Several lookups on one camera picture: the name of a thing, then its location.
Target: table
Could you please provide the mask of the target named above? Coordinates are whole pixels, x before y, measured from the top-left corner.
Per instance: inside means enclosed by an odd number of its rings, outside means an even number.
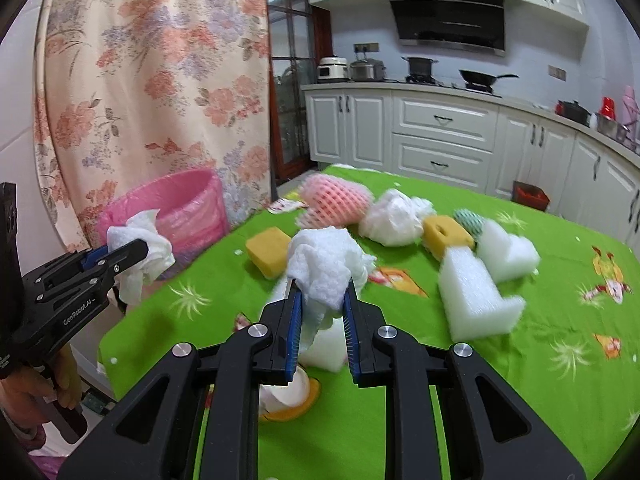
[[[516,329],[469,343],[574,453],[588,478],[594,478],[640,413],[640,264],[631,250],[572,222],[468,190],[347,168],[330,167],[326,173],[363,183],[376,196],[397,187],[431,200],[439,214],[469,208],[533,241],[542,257],[539,274],[498,287],[504,296],[519,294],[527,300]],[[231,334],[238,312],[258,319],[274,282],[251,263],[244,243],[270,226],[293,236],[299,213],[264,211],[252,217],[104,336],[100,360],[118,398],[175,343],[189,341],[198,348],[217,344]],[[389,324],[419,342],[448,348],[452,341],[438,293],[436,260],[418,243],[385,248],[356,240],[380,264],[406,270],[428,295],[368,283],[361,299],[379,305]],[[626,292],[616,292],[616,282],[624,283]],[[597,292],[592,300],[584,299],[588,290]],[[194,305],[199,313],[190,310]],[[258,478],[384,478],[383,389],[359,390],[347,367],[338,374],[314,368],[308,373],[321,382],[319,400],[297,420],[260,425]],[[445,455],[441,452],[446,464]]]

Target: black range hood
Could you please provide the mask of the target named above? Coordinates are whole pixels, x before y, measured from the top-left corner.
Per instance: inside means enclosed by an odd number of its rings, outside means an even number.
[[[504,56],[504,0],[389,0],[400,43]]]

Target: pink trash can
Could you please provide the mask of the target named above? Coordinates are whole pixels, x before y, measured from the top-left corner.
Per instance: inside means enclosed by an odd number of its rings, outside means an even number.
[[[96,224],[101,242],[107,243],[109,227],[123,226],[148,209],[160,210],[156,228],[171,242],[175,256],[160,280],[184,270],[230,231],[222,181],[215,171],[199,168],[163,176],[111,202]]]

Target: floral curtain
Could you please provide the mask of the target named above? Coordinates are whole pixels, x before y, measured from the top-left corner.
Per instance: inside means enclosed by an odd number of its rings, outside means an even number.
[[[68,250],[114,198],[199,166],[231,225],[270,197],[265,0],[44,0],[35,152]]]

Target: pink bottle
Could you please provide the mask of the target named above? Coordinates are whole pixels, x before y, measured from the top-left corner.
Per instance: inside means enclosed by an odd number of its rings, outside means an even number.
[[[636,103],[636,91],[631,86],[625,86],[625,96],[622,98],[624,106],[622,108],[622,124],[629,128],[629,136],[636,140],[636,129],[638,128],[638,103]]]

